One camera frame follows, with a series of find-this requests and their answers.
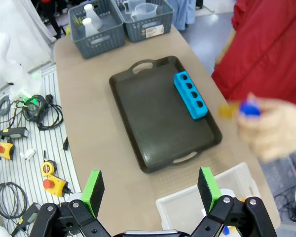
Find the person's left hand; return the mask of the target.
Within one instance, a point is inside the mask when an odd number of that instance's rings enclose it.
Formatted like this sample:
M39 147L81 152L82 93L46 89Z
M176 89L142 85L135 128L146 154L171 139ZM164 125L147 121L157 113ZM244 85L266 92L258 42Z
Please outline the person's left hand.
M260 117L239 114L237 132L253 154L261 161L283 158L296 151L296 105L284 100L256 97L250 93L250 102L257 102Z

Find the person's right hand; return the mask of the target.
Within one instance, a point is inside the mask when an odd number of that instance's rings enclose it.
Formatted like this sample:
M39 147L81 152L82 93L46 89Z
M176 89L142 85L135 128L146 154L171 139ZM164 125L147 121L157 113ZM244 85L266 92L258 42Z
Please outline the person's right hand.
M235 35L236 35L236 31L232 28L224 48L222 49L220 54L215 59L214 68L216 68L221 63L221 61L224 58L225 54L228 52L228 50L229 50L229 48L230 48L230 46L231 46L231 44L233 42L233 39L234 39Z

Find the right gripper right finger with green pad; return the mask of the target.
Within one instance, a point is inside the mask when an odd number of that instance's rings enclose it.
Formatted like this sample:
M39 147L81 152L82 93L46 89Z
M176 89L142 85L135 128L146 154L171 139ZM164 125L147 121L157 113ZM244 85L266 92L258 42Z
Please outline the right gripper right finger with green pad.
M240 201L222 195L209 167L199 170L197 187L206 211L192 237L218 237L225 226L235 227L242 237L275 237L269 214L259 197Z

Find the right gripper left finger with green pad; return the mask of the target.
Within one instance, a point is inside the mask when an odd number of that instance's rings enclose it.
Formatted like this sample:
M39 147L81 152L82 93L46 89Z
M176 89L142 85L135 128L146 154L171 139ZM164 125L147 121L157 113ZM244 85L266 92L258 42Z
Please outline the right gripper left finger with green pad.
M109 237L97 219L105 185L100 170L91 171L82 195L78 199L56 205L41 206L32 227L31 237Z

